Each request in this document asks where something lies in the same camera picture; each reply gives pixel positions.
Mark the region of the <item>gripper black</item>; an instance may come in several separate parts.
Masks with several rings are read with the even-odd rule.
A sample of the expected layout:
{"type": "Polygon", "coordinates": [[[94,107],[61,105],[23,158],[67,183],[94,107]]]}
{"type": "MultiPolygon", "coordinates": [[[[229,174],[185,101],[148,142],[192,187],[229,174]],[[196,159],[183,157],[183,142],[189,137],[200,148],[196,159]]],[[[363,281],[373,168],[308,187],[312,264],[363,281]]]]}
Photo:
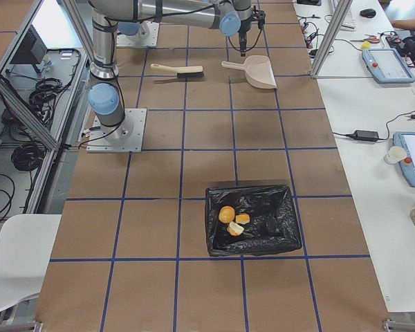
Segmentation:
{"type": "Polygon", "coordinates": [[[241,18],[241,26],[239,29],[239,51],[240,56],[245,57],[246,52],[252,50],[259,41],[262,31],[264,30],[264,25],[266,23],[266,13],[260,9],[245,9],[239,11],[239,17],[241,18]],[[259,29],[259,34],[254,42],[254,44],[248,48],[247,33],[251,29],[253,22],[257,23],[259,29]]]}

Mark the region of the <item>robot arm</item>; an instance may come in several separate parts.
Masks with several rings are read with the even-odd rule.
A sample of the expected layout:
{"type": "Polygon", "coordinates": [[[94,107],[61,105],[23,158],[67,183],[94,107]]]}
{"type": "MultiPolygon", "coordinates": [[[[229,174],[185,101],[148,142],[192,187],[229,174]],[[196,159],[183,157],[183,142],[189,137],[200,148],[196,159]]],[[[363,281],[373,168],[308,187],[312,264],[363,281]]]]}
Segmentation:
{"type": "Polygon", "coordinates": [[[251,25],[263,31],[266,13],[251,1],[135,1],[132,18],[219,30],[227,39],[238,35],[232,48],[243,57],[256,46],[248,46],[251,25]]]}
{"type": "Polygon", "coordinates": [[[118,82],[116,42],[119,23],[141,27],[140,20],[160,21],[164,15],[162,1],[90,1],[93,27],[93,58],[90,66],[89,104],[109,133],[119,129],[131,131],[133,122],[127,117],[122,90],[118,82]]]}

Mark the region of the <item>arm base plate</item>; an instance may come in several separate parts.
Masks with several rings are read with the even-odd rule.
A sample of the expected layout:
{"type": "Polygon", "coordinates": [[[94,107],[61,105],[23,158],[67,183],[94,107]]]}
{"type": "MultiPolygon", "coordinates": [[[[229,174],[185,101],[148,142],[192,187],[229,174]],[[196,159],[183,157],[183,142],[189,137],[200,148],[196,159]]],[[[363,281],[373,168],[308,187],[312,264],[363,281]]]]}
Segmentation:
{"type": "Polygon", "coordinates": [[[158,41],[159,23],[119,22],[117,47],[155,48],[158,41]]]}
{"type": "Polygon", "coordinates": [[[144,137],[146,109],[125,109],[123,123],[115,130],[101,126],[97,116],[93,126],[100,127],[90,133],[90,143],[86,145],[89,153],[141,152],[144,137]]]}

